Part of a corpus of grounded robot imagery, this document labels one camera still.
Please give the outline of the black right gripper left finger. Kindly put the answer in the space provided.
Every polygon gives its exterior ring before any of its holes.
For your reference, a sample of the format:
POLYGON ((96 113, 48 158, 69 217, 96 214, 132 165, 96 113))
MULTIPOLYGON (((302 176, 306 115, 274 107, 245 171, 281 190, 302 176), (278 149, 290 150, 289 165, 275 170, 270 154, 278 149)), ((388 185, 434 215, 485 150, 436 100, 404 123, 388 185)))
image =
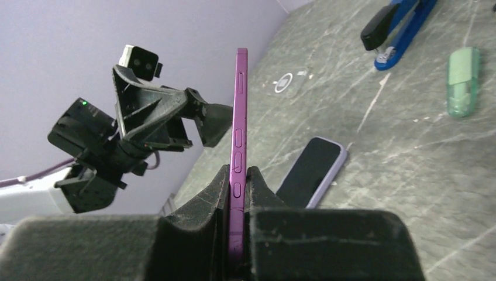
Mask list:
POLYGON ((2 280, 223 280, 222 166, 170 215, 66 215, 21 221, 1 246, 2 280))

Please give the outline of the phone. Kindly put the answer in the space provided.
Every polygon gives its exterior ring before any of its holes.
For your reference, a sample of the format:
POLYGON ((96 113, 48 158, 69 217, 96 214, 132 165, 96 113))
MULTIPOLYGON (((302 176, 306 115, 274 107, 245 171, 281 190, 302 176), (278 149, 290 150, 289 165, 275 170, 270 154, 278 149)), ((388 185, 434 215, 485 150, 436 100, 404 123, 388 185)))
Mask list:
POLYGON ((347 157, 348 151, 343 145, 313 137, 291 166, 276 196, 289 207, 315 208, 347 157))
POLYGON ((247 69, 248 50, 246 48, 239 48, 236 53, 229 173, 227 280, 242 280, 244 274, 244 201, 247 173, 247 69))

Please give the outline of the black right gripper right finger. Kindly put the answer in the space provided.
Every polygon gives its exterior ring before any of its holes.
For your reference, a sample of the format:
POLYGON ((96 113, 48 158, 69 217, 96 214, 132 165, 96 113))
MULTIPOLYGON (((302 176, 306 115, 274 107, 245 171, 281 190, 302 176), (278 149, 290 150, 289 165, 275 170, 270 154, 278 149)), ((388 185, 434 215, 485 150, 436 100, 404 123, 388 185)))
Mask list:
POLYGON ((250 280, 424 280, 410 233, 384 210, 286 207, 248 170, 250 280))

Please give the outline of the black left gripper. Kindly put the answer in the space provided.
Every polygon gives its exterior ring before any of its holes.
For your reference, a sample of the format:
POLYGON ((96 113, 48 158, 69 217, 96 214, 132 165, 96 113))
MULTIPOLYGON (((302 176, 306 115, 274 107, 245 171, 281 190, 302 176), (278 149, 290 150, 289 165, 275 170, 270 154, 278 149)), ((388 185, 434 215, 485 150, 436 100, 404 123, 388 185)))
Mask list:
POLYGON ((192 88, 159 87, 138 79, 131 68, 112 69, 118 133, 112 138, 112 161, 140 163, 157 151, 183 152, 192 147, 182 118, 194 120, 204 147, 214 148, 232 126, 233 107, 206 102, 192 88))

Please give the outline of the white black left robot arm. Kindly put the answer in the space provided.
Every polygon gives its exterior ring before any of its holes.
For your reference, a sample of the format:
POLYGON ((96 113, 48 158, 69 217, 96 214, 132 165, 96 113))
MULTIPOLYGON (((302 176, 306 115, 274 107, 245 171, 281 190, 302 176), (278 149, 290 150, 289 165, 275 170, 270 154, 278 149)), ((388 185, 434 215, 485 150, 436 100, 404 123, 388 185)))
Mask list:
POLYGON ((80 214, 110 206, 126 184, 142 176, 150 156, 192 146, 183 119, 195 122, 205 147, 216 146, 231 126, 233 109, 210 104, 192 88, 156 86, 128 67, 112 70, 116 117, 77 99, 58 119, 49 142, 70 158, 40 173, 1 182, 1 223, 32 215, 80 214))

